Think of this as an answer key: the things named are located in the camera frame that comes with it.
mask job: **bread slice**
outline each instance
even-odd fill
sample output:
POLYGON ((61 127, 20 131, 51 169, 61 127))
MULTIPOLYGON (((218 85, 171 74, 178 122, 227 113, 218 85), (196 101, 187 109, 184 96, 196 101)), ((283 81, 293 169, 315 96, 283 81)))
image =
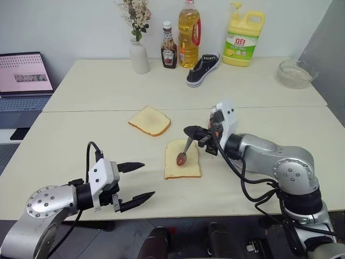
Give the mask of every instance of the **bread slice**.
POLYGON ((183 166, 176 164, 176 158, 183 152, 186 139, 175 139, 167 144, 165 150, 164 178, 201 177, 198 149, 193 142, 187 150, 187 161, 183 166))
POLYGON ((146 106, 128 123, 146 134, 156 137, 163 134, 169 128, 171 122, 162 112, 146 106))

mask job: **green label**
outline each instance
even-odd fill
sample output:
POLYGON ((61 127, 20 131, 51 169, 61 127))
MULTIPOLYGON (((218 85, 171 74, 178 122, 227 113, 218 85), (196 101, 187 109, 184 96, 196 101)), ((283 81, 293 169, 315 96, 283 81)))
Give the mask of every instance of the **green label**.
POLYGON ((224 48, 224 55, 230 58, 250 60, 259 36, 245 36, 229 31, 224 48))

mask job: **yellow oil bottle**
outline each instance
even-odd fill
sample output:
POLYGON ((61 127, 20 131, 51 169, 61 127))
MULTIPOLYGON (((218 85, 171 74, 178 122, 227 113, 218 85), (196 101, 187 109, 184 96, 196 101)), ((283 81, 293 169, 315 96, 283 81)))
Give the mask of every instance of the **yellow oil bottle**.
POLYGON ((236 11, 230 19, 223 62, 233 66, 248 66, 264 26, 265 15, 262 12, 249 11, 241 19, 238 14, 241 4, 231 4, 235 5, 236 11))
POLYGON ((178 44, 182 67, 194 68, 199 61, 199 45, 201 40, 200 14, 194 7, 194 0, 185 0, 185 7, 178 17, 178 44))

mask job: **glass bowl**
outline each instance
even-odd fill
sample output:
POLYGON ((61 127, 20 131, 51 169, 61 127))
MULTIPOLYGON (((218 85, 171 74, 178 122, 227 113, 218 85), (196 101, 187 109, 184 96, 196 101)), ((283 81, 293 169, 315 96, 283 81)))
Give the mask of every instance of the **glass bowl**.
POLYGON ((289 88, 306 88, 317 76, 318 72, 304 61, 285 60, 279 64, 277 77, 289 88))

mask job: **black cable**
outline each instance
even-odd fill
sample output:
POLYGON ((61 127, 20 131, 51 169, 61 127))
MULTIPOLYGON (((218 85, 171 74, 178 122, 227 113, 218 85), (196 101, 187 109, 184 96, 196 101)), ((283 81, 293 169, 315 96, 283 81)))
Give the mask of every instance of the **black cable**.
POLYGON ((247 179, 246 177, 243 177, 237 170, 237 168, 233 165, 233 163, 230 161, 230 159, 227 157, 227 155, 225 154, 223 148, 220 146, 219 144, 219 141, 217 139, 217 136, 216 136, 216 130, 215 130, 215 127, 213 125, 213 118, 210 118, 210 125, 211 125, 211 133, 212 133, 212 138, 213 138, 213 141, 214 143, 216 144, 220 154, 222 155, 222 157, 224 158, 225 162, 227 163, 227 165, 234 171, 234 173, 243 181, 247 182, 247 183, 251 183, 251 184, 257 184, 257 183, 262 183, 262 182, 270 182, 274 185, 277 184, 276 181, 274 181, 273 179, 270 179, 270 178, 264 178, 264 179, 260 179, 260 180, 249 180, 247 179))
POLYGON ((234 173, 241 179, 241 188, 242 191, 244 193, 244 195, 246 196, 247 199, 249 199, 252 202, 257 202, 254 206, 255 209, 257 209, 258 211, 260 211, 261 213, 263 213, 264 215, 268 216, 269 218, 271 218, 272 220, 274 220, 275 222, 281 224, 281 222, 279 220, 277 220, 275 217, 271 216, 270 214, 266 213, 265 211, 263 211, 262 209, 260 209, 258 206, 267 202, 275 193, 276 193, 276 189, 274 190, 269 190, 267 193, 265 193, 264 195, 258 197, 258 198, 252 198, 249 193, 246 190, 245 187, 245 182, 247 183, 251 183, 251 184, 257 184, 257 183, 262 183, 262 182, 270 182, 272 187, 278 186, 278 183, 276 181, 274 181, 273 179, 260 179, 260 180, 249 180, 245 177, 245 171, 246 171, 246 162, 243 158, 240 158, 241 162, 242 162, 242 170, 241 170, 241 174, 238 172, 237 168, 233 165, 233 163, 230 161, 230 159, 227 157, 227 155, 225 154, 223 148, 220 146, 220 143, 217 139, 216 136, 216 131, 215 131, 215 127, 213 125, 213 118, 210 119, 211 123, 211 133, 212 133, 212 137, 213 137, 213 141, 216 144, 219 152, 221 153, 222 157, 224 158, 225 162, 229 165, 229 167, 234 171, 234 173))
MULTIPOLYGON (((86 176, 85 176, 85 183, 88 183, 88 171, 89 171, 89 167, 90 167, 90 147, 91 147, 91 145, 96 149, 96 152, 100 152, 101 151, 99 149, 99 147, 96 145, 95 142, 90 141, 87 144, 87 148, 86 148, 86 176)), ((70 235, 70 233, 72 232, 74 227, 77 225, 81 215, 82 215, 82 210, 79 211, 77 217, 75 218, 73 224, 71 225, 71 227, 67 231, 67 233, 63 236, 63 238, 61 238, 59 243, 57 243, 57 245, 52 250, 50 250, 47 258, 51 257, 55 253, 55 251, 62 245, 62 243, 66 240, 66 238, 68 238, 68 236, 70 235)))
POLYGON ((257 209, 258 211, 260 211, 262 214, 264 214, 265 216, 269 217, 270 219, 272 219, 273 221, 275 221, 276 223, 278 223, 279 225, 282 224, 282 222, 278 219, 276 219, 274 216, 270 215, 269 213, 265 212, 264 210, 260 209, 258 206, 269 201, 269 199, 276 193, 276 190, 270 190, 269 191, 269 195, 263 199, 262 201, 259 201, 258 203, 256 203, 254 205, 255 209, 257 209))
POLYGON ((291 218, 286 214, 285 210, 284 210, 284 206, 283 206, 283 201, 282 199, 279 199, 279 206, 280 206, 280 210, 281 210, 281 213, 282 215, 284 216, 285 220, 287 222, 289 222, 290 224, 292 224, 294 227, 296 228, 300 228, 300 229, 303 229, 303 230, 306 230, 306 231, 310 231, 310 232, 315 232, 315 233, 319 233, 319 234, 324 234, 324 235, 330 235, 330 236, 336 236, 340 239, 343 239, 345 240, 345 236, 341 235, 341 234, 337 234, 336 232, 333 232, 333 231, 327 231, 327 230, 321 230, 321 229, 315 229, 315 228, 308 228, 308 227, 305 227, 305 226, 302 226, 296 222, 293 222, 291 220, 291 218))
MULTIPOLYGON (((240 158, 242 161, 242 172, 241 175, 243 177, 245 177, 245 173, 246 173, 246 161, 243 158, 240 158)), ((241 188, 242 191, 244 193, 244 196, 246 196, 246 198, 252 202, 258 202, 258 201, 262 201, 263 199, 265 199, 268 195, 270 195, 271 191, 268 191, 267 193, 265 193, 264 195, 258 197, 258 198, 252 198, 249 193, 247 192, 246 186, 245 186, 245 182, 241 179, 241 188)))

